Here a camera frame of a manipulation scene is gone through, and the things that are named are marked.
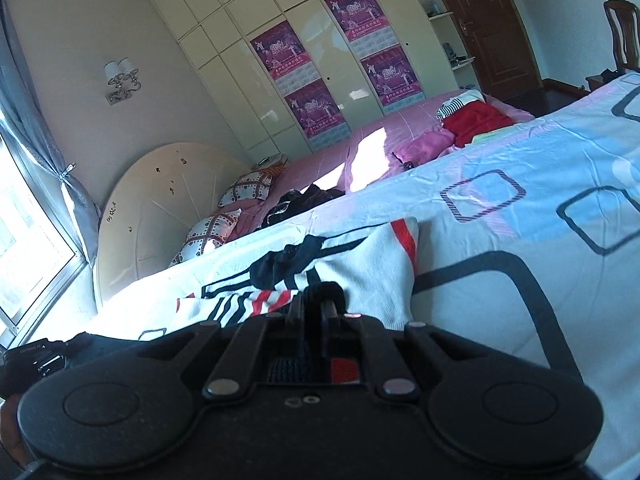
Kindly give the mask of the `striped knit sweater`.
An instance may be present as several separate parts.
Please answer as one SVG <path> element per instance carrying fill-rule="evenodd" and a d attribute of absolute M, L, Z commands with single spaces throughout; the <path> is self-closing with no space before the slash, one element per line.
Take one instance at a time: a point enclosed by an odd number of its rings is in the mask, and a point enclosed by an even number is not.
<path fill-rule="evenodd" d="M 412 396 L 393 334 L 411 320 L 418 224 L 413 218 L 306 236 L 203 285 L 192 318 L 219 327 L 182 380 L 209 398 L 253 382 L 356 384 Z"/>

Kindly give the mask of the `window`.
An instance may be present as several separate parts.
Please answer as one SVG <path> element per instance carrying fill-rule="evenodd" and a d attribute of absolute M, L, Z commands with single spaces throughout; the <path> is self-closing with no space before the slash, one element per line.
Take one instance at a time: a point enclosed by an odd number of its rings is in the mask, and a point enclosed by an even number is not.
<path fill-rule="evenodd" d="M 84 266 L 32 192 L 18 146 L 1 133 L 1 345 L 28 339 Z"/>

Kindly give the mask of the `patterned light blue bedsheet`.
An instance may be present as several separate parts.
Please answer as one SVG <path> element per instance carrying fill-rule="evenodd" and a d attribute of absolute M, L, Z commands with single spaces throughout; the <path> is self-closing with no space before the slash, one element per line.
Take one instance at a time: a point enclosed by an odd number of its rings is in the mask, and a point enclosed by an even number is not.
<path fill-rule="evenodd" d="M 413 218 L 410 322 L 582 379 L 604 427 L 589 465 L 639 474 L 639 77 L 245 235 L 123 289 L 93 333 L 154 339 L 196 322 L 203 285 L 306 236 Z"/>

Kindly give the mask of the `cream round headboard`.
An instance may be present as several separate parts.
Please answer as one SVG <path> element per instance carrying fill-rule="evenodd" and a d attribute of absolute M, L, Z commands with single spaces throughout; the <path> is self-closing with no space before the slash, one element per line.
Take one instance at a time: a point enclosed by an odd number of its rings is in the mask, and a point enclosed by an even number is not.
<path fill-rule="evenodd" d="M 196 142 L 163 145 L 130 166 L 99 228 L 93 267 L 98 310 L 130 284 L 167 269 L 192 226 L 248 170 L 220 148 Z"/>

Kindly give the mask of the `near patterned pillow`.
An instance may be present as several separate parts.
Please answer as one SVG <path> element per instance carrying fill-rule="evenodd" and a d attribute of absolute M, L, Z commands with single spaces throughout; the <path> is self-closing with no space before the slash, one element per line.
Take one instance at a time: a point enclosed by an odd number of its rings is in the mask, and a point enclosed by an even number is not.
<path fill-rule="evenodd" d="M 241 214 L 241 209 L 216 212 L 216 214 L 199 221 L 186 234 L 186 239 L 169 265 L 176 266 L 204 256 L 226 244 L 238 224 Z"/>

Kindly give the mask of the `patterned pillow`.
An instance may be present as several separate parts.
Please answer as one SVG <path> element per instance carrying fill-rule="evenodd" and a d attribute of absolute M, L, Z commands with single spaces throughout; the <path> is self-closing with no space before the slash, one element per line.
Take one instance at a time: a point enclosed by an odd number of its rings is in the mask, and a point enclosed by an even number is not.
<path fill-rule="evenodd" d="M 238 224 L 241 214 L 241 209 L 216 212 L 216 214 L 199 221 L 186 234 L 186 239 L 169 265 L 176 266 L 204 256 L 226 244 Z"/>
<path fill-rule="evenodd" d="M 230 185 L 222 194 L 218 207 L 224 208 L 243 200 L 259 200 L 263 202 L 270 194 L 274 177 L 266 170 L 252 171 L 244 174 Z"/>

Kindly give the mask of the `grey blue curtain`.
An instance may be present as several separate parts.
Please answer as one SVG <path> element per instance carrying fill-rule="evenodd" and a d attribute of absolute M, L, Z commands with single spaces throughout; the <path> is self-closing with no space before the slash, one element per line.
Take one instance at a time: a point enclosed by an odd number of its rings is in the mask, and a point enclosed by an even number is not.
<path fill-rule="evenodd" d="M 98 253 L 100 208 L 73 175 L 75 166 L 66 162 L 43 117 L 6 0 L 1 0 L 1 110 L 9 136 L 36 167 L 58 180 L 61 199 L 53 209 L 92 266 Z"/>

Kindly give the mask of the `far patterned pillow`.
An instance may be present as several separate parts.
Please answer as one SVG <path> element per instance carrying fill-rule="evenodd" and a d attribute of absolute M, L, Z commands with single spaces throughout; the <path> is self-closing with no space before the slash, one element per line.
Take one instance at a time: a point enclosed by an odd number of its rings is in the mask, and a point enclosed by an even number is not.
<path fill-rule="evenodd" d="M 266 170 L 252 171 L 244 174 L 230 185 L 222 194 L 218 207 L 224 208 L 243 200 L 259 200 L 263 202 L 270 194 L 274 177 Z"/>

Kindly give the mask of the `black garment on bed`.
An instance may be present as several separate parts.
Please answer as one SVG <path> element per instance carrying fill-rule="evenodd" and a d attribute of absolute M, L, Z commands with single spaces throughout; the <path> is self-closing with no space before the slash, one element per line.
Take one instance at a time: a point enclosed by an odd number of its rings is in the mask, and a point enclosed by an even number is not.
<path fill-rule="evenodd" d="M 277 205 L 268 210 L 260 227 L 269 228 L 344 195 L 345 192 L 339 188 L 322 190 L 315 184 L 309 185 L 304 192 L 288 191 L 281 196 Z"/>

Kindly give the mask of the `pink folded garment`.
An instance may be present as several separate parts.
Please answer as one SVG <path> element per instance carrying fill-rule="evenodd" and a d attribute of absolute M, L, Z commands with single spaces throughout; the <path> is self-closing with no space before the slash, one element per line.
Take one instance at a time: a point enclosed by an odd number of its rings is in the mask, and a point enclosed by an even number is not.
<path fill-rule="evenodd" d="M 446 129 L 428 130 L 390 152 L 390 161 L 402 169 L 430 162 L 454 144 L 454 135 Z"/>

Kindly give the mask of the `red folded garment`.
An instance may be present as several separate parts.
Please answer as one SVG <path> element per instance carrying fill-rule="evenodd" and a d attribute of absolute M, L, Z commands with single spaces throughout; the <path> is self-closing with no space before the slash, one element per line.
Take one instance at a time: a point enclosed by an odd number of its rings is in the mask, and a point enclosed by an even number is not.
<path fill-rule="evenodd" d="M 482 101 L 473 101 L 447 116 L 442 124 L 454 135 L 454 145 L 464 148 L 480 134 L 511 127 L 514 121 L 498 108 Z"/>

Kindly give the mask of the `pink bed cover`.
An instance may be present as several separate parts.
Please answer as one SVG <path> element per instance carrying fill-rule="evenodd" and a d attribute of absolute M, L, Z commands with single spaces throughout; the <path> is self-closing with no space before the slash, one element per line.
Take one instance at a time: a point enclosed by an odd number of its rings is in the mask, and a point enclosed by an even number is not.
<path fill-rule="evenodd" d="M 339 188 L 345 193 L 360 191 L 372 182 L 400 174 L 402 168 L 390 161 L 390 152 L 428 130 L 443 129 L 436 113 L 442 102 L 459 90 L 427 98 L 356 129 L 350 137 L 330 148 L 296 160 L 276 177 L 268 198 L 241 207 L 235 240 L 257 230 L 269 209 L 291 190 L 303 192 L 315 184 L 322 190 Z"/>

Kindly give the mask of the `striped folded garment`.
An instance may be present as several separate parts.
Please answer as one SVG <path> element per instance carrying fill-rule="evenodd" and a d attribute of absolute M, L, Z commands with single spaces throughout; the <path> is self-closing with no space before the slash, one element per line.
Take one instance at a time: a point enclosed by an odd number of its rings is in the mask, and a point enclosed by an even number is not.
<path fill-rule="evenodd" d="M 485 103 L 484 94 L 476 89 L 466 90 L 442 102 L 442 105 L 437 110 L 436 118 L 443 122 L 450 115 L 475 101 Z"/>

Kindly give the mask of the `lower left pink poster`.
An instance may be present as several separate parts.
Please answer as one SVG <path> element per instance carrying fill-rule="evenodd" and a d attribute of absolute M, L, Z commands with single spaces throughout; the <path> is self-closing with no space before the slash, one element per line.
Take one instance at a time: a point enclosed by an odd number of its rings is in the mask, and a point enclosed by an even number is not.
<path fill-rule="evenodd" d="M 322 79 L 317 79 L 285 97 L 308 140 L 344 124 L 344 118 Z"/>

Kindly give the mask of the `pink poster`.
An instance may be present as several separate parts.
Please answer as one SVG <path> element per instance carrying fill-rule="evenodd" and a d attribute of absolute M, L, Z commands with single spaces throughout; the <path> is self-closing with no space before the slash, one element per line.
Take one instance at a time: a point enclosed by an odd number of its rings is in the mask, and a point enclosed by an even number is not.
<path fill-rule="evenodd" d="M 418 77 L 401 46 L 371 54 L 361 61 L 385 114 L 425 98 Z"/>
<path fill-rule="evenodd" d="M 285 97 L 308 140 L 344 124 L 344 118 L 322 79 L 317 79 Z"/>
<path fill-rule="evenodd" d="M 309 81 L 319 78 L 314 62 L 288 21 L 267 29 L 250 44 L 274 82 L 294 75 Z"/>
<path fill-rule="evenodd" d="M 349 42 L 388 26 L 376 0 L 324 0 Z"/>

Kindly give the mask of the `lower right pink poster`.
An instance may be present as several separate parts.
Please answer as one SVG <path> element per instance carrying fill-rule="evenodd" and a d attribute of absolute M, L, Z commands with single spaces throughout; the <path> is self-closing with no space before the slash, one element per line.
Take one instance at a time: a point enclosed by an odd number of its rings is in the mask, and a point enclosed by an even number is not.
<path fill-rule="evenodd" d="M 361 61 L 385 114 L 425 98 L 418 77 L 401 46 L 371 54 Z"/>

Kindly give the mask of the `upper left pink poster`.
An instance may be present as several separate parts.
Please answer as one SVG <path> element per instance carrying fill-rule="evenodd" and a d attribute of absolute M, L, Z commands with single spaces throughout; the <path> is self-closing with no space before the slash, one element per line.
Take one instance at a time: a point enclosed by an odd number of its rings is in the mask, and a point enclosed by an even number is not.
<path fill-rule="evenodd" d="M 274 82 L 294 75 L 309 81 L 319 78 L 314 62 L 288 21 L 267 29 L 250 44 Z"/>

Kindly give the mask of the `wooden chair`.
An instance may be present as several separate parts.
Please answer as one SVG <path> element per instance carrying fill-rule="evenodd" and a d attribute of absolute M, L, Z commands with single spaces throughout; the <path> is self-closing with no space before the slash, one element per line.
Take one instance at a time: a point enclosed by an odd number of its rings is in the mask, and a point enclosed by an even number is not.
<path fill-rule="evenodd" d="M 597 90 L 612 80 L 639 71 L 639 8 L 627 0 L 608 0 L 603 9 L 612 34 L 615 70 L 586 78 L 590 91 Z"/>

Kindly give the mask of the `brown wooden door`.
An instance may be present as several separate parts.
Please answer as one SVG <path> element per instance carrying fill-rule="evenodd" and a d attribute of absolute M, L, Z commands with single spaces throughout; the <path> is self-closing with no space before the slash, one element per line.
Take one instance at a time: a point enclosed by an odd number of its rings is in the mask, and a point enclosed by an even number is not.
<path fill-rule="evenodd" d="M 533 49 L 513 0 L 444 0 L 483 91 L 506 101 L 537 90 Z"/>

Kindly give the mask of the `upper right pink poster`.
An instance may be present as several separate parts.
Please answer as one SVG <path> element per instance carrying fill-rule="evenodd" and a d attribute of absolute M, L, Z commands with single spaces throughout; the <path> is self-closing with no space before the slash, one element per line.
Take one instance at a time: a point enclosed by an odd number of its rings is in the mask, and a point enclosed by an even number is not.
<path fill-rule="evenodd" d="M 388 26 L 376 0 L 324 0 L 349 42 Z"/>

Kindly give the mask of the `wall sconce lamp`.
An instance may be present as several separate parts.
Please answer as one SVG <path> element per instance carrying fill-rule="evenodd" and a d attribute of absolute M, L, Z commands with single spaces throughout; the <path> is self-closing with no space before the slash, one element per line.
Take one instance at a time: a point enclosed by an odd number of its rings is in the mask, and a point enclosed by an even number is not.
<path fill-rule="evenodd" d="M 142 88 L 137 69 L 129 58 L 110 61 L 104 65 L 106 83 L 112 88 L 105 96 L 106 102 L 115 105 L 132 97 L 134 92 Z"/>

